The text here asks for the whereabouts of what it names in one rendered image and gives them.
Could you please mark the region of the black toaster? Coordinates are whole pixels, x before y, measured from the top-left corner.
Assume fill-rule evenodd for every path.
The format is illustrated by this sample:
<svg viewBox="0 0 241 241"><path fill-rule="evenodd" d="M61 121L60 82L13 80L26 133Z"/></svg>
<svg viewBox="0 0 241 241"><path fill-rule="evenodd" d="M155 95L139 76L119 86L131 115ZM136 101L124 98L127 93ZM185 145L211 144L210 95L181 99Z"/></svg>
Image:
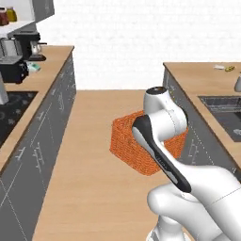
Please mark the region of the black toaster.
<svg viewBox="0 0 241 241"><path fill-rule="evenodd" d="M5 83L22 84L29 75L26 62L21 56L3 56L0 58L0 73Z"/></svg>

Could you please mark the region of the silver metal appliance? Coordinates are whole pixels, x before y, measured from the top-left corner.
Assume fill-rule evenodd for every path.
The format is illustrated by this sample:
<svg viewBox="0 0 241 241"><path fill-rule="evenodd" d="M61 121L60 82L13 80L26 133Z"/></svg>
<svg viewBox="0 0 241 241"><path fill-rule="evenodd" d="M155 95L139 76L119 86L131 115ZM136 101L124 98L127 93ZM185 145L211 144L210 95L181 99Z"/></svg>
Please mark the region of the silver metal appliance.
<svg viewBox="0 0 241 241"><path fill-rule="evenodd" d="M20 56L22 54L19 42L14 38L0 39L0 56Z"/></svg>

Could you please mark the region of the white upright post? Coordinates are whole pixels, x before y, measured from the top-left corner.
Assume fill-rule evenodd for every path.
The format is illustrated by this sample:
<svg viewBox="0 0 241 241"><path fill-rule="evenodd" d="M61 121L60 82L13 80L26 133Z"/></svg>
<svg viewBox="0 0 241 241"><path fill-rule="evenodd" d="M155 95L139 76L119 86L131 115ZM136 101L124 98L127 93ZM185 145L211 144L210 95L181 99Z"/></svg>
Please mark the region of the white upright post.
<svg viewBox="0 0 241 241"><path fill-rule="evenodd" d="M8 94L5 89L5 85L0 74L0 104L6 104L8 102Z"/></svg>

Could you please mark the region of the steel sink basin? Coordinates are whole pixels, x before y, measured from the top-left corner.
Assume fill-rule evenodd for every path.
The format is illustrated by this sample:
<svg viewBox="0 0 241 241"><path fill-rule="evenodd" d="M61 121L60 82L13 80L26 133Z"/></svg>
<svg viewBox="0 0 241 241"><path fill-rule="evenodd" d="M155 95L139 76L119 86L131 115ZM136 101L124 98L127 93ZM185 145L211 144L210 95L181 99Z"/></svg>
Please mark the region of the steel sink basin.
<svg viewBox="0 0 241 241"><path fill-rule="evenodd" d="M234 142L241 142L241 96L200 96L201 102Z"/></svg>

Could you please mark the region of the black hob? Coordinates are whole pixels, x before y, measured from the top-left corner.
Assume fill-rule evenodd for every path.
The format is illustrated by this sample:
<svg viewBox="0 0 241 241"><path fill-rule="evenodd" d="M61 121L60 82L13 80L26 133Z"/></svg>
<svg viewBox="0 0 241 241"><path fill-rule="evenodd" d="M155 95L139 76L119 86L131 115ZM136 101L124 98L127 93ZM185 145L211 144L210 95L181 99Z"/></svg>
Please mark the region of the black hob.
<svg viewBox="0 0 241 241"><path fill-rule="evenodd" d="M37 94L36 91L8 91L8 102L0 104L0 148Z"/></svg>

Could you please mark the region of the white wall shelf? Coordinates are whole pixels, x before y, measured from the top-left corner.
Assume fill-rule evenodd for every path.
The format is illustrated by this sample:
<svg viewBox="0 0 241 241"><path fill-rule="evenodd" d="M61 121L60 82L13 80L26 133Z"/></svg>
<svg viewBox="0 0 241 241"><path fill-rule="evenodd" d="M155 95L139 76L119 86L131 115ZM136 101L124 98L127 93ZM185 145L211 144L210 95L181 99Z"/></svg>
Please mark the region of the white wall shelf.
<svg viewBox="0 0 241 241"><path fill-rule="evenodd" d="M5 38L9 33L33 23L34 21L17 21L10 22L9 24L3 26L0 25L0 38Z"/></svg>

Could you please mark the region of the yellow jar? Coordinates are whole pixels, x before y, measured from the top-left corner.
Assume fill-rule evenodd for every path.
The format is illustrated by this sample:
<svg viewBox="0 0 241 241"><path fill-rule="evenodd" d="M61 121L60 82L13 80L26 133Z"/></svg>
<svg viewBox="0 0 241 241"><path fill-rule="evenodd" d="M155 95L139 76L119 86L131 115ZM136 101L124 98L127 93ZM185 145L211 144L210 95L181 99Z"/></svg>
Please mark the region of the yellow jar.
<svg viewBox="0 0 241 241"><path fill-rule="evenodd" d="M13 23L17 21L17 15L13 7L7 7L7 16L10 22Z"/></svg>

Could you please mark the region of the grey base cabinet run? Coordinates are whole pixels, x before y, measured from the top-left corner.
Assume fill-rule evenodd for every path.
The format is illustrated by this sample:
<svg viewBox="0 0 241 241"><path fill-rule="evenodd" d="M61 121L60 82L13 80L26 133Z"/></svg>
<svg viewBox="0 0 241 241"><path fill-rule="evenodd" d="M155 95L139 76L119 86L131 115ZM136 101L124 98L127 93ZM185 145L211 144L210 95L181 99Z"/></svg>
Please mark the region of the grey base cabinet run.
<svg viewBox="0 0 241 241"><path fill-rule="evenodd" d="M64 112L58 109L60 91ZM75 94L73 59L69 56L0 172L0 241L32 241ZM36 117L41 111L43 119L38 121ZM36 168L37 143L45 162L42 172ZM22 147L26 147L24 154L17 161L15 156Z"/></svg>

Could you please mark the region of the orange woven basket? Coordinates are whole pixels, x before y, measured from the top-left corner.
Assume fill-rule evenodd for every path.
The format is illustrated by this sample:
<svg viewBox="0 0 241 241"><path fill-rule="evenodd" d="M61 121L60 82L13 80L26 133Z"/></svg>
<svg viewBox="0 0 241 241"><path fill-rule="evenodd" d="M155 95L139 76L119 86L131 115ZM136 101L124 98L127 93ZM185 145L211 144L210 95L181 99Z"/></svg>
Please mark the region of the orange woven basket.
<svg viewBox="0 0 241 241"><path fill-rule="evenodd" d="M151 176L158 172L160 167L150 154L137 143L132 133L136 118L142 116L144 116L144 111L137 111L113 120L109 150L140 174ZM188 127L180 134L164 139L165 148L175 159L181 157L187 133Z"/></svg>

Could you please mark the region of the grey base cabinets with sink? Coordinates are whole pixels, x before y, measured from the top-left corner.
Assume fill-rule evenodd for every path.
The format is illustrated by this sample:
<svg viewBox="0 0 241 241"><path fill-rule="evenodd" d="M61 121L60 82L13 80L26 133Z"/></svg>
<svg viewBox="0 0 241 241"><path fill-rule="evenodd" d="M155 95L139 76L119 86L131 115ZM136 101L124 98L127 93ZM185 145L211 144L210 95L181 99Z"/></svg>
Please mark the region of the grey base cabinets with sink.
<svg viewBox="0 0 241 241"><path fill-rule="evenodd" d="M230 171L241 183L241 168L228 154L168 69L165 69L164 72L163 86L169 90L169 94L174 102L182 107L188 115L188 133L180 160L184 164L192 165L188 153L191 141L195 140L199 146L199 153L197 154L194 166L208 165L223 167Z"/></svg>

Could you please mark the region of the grey wall cabinet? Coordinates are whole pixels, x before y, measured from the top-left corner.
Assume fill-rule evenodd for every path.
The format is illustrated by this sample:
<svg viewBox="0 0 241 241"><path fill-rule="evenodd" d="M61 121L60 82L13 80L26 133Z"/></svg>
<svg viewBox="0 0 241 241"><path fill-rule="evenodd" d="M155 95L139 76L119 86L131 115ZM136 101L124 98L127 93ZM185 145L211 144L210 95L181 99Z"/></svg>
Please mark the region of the grey wall cabinet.
<svg viewBox="0 0 241 241"><path fill-rule="evenodd" d="M35 22L43 21L55 14L53 0L32 0Z"/></svg>

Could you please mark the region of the dark red jar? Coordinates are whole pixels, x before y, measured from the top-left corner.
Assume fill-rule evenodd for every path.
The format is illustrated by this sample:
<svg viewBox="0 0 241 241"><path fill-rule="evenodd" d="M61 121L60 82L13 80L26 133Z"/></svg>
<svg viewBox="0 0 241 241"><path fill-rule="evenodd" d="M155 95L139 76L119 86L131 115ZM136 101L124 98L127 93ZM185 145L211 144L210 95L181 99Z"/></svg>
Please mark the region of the dark red jar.
<svg viewBox="0 0 241 241"><path fill-rule="evenodd" d="M0 8L0 26L8 24L8 15L6 8Z"/></svg>

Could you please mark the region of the small green white packet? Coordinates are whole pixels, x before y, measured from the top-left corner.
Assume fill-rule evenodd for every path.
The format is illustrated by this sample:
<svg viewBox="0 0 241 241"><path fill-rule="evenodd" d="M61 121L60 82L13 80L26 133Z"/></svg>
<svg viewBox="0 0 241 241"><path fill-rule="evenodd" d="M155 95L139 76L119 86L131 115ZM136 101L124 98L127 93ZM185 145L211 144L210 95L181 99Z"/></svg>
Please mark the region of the small green white packet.
<svg viewBox="0 0 241 241"><path fill-rule="evenodd" d="M33 62L27 62L27 68L30 72L38 72L40 70L40 66Z"/></svg>

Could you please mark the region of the black coffee machine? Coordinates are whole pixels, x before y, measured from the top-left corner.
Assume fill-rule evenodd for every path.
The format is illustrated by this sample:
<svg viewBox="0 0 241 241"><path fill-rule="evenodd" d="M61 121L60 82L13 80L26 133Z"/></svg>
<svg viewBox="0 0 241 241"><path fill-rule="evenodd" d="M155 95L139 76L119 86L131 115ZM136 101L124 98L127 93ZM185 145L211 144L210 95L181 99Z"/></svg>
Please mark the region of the black coffee machine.
<svg viewBox="0 0 241 241"><path fill-rule="evenodd" d="M20 43L22 56L26 61L45 61L41 53L40 33L38 31L21 31L13 35Z"/></svg>

